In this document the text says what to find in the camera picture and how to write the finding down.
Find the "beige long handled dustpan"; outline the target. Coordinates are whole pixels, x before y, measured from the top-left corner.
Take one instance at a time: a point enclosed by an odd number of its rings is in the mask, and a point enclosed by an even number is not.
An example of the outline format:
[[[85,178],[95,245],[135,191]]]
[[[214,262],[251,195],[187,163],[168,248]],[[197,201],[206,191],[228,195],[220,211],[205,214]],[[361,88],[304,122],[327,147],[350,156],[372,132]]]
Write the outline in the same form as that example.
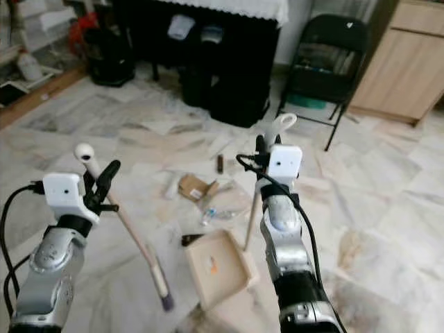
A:
[[[292,127],[297,115],[279,115],[264,133],[266,143],[279,142],[280,134]],[[244,240],[238,241],[229,230],[209,232],[186,247],[191,276],[197,286],[200,304],[213,309],[258,283],[256,259],[250,245],[256,241],[257,226],[263,229],[271,247],[270,270],[280,273],[286,268],[308,267],[307,251],[302,246],[302,218],[298,204],[285,186],[264,175],[257,180],[250,204],[250,216]]]

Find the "large black bag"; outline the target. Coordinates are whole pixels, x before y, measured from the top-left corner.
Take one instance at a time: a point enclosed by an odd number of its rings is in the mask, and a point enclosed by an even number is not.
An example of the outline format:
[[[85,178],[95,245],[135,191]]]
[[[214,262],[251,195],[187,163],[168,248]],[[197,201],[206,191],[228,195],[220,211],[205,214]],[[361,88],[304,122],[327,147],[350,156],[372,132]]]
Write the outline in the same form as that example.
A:
[[[248,129],[269,108],[270,73],[256,69],[225,69],[210,85],[204,108],[213,120]]]

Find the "clear plastic bottle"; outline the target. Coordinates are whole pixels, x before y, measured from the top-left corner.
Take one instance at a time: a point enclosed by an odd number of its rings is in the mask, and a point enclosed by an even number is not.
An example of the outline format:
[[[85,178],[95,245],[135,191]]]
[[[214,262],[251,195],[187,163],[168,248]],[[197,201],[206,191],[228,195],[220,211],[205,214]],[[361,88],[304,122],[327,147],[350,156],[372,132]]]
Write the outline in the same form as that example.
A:
[[[210,226],[215,221],[225,221],[238,218],[238,216],[244,215],[244,213],[250,209],[250,206],[247,202],[222,206],[212,203],[199,203],[198,208],[202,212],[200,224],[202,226]]]

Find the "green flat item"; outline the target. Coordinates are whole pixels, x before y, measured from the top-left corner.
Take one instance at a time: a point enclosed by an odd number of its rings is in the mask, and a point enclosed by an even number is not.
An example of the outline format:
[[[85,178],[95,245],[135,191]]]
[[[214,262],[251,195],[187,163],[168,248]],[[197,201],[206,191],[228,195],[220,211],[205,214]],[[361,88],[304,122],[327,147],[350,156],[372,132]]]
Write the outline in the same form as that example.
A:
[[[289,102],[289,104],[308,109],[324,109],[327,107],[327,102],[320,101],[320,99],[304,97],[295,93],[287,96],[287,102]]]

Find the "white crumpled paper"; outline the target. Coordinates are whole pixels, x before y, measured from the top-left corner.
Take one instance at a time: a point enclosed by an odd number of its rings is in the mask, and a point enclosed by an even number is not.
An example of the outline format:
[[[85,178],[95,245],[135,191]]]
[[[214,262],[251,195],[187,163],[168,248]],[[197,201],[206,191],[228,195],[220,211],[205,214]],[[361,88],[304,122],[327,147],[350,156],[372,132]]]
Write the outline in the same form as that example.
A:
[[[173,200],[178,195],[178,184],[180,184],[182,174],[177,171],[172,171],[169,174],[166,189],[164,190],[164,197],[166,200]]]

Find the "brown cardboard piece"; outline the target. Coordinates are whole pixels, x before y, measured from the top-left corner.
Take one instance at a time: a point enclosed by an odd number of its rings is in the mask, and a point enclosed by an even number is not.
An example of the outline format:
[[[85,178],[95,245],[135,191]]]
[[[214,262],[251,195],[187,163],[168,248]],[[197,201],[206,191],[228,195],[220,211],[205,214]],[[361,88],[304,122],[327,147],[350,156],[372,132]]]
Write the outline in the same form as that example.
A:
[[[202,181],[194,174],[186,174],[178,181],[178,193],[194,203],[212,197],[219,190],[218,180],[210,183]]]

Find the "dark brown flat scrap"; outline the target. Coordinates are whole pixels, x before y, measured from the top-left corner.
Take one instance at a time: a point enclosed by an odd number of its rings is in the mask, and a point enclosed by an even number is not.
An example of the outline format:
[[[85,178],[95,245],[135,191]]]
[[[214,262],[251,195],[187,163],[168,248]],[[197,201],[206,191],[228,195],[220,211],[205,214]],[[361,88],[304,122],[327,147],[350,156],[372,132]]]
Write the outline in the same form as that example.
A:
[[[180,239],[180,245],[182,247],[187,247],[194,241],[199,240],[204,234],[185,234]]]

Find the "black folding chair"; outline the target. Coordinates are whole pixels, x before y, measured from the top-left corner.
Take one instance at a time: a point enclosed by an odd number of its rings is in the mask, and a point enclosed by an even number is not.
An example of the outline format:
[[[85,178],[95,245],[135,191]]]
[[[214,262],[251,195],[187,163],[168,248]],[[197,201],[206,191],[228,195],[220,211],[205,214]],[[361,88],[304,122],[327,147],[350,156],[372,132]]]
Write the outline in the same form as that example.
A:
[[[329,150],[347,108],[351,105],[359,70],[369,50],[369,28],[360,19],[320,14],[309,19],[299,36],[276,114],[282,114],[292,95],[335,105],[327,121],[299,119],[332,127],[324,150]]]

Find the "black waste bin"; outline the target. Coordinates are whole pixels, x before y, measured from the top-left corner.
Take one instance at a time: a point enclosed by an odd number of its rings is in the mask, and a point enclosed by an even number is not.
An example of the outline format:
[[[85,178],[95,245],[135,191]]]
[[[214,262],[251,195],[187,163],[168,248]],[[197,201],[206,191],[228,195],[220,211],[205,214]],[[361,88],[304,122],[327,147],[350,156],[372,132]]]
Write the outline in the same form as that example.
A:
[[[87,70],[95,85],[121,87],[135,77],[133,57],[121,36],[93,28],[83,37],[87,47]]]

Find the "small grey plastic bag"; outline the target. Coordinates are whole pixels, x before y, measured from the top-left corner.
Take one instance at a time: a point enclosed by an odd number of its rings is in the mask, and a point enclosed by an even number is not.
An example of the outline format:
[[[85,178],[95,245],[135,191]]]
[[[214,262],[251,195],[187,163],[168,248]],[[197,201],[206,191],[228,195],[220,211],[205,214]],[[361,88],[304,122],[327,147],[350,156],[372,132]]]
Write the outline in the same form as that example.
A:
[[[225,35],[225,29],[222,26],[209,24],[202,27],[200,32],[200,42],[202,44],[221,44]]]

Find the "white plastic jug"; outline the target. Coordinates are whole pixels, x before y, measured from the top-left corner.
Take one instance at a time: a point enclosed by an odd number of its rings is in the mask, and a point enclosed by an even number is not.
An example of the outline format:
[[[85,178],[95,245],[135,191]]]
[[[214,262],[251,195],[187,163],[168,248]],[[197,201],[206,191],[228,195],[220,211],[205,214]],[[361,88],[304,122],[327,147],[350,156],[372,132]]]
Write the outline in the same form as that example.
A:
[[[16,65],[24,79],[29,82],[36,82],[44,76],[41,64],[27,50],[19,52]]]

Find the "dark upright piano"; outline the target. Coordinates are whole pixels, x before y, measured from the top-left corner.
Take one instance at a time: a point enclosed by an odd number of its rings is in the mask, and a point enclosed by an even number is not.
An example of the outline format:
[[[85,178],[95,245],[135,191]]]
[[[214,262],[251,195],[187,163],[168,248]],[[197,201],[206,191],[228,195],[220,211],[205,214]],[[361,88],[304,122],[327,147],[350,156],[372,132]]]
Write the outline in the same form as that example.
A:
[[[268,71],[271,84],[280,36],[280,28],[273,20],[158,0],[112,0],[112,3],[135,57],[177,70],[182,99],[190,107],[206,109],[204,99],[210,85],[216,82],[216,74],[225,69],[250,67]],[[184,14],[196,20],[186,40],[173,40],[167,35],[174,14]],[[200,42],[202,27],[209,24],[225,29],[221,44]]]

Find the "white lace cloth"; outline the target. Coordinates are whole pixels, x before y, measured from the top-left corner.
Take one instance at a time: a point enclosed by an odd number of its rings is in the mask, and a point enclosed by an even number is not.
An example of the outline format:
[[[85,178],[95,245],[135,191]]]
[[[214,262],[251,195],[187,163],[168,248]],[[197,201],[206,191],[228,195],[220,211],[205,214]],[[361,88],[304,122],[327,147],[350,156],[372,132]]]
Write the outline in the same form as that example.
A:
[[[288,0],[158,0],[165,3],[182,4],[238,14],[248,18],[269,19],[277,26],[284,26],[289,22]]]

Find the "red bag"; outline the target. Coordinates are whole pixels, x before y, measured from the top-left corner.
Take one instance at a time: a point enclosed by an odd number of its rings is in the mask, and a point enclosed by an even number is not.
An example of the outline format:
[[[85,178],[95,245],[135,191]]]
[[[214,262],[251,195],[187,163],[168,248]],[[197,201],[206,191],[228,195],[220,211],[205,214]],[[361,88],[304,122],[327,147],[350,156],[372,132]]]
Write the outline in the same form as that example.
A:
[[[97,12],[88,12],[85,16],[80,17],[69,27],[69,37],[67,44],[71,53],[82,53],[86,48],[85,33],[98,28]]]

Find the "white cluttered shelf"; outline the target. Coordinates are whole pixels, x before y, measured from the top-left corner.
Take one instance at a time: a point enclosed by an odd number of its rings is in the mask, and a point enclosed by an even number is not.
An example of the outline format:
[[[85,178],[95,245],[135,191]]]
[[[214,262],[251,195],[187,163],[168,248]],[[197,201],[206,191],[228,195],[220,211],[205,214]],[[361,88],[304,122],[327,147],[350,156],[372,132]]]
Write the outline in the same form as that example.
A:
[[[9,107],[78,64],[76,55],[65,45],[77,15],[64,0],[0,2],[0,104]],[[16,65],[21,50],[27,50],[41,64],[44,76],[36,82],[25,80]]]

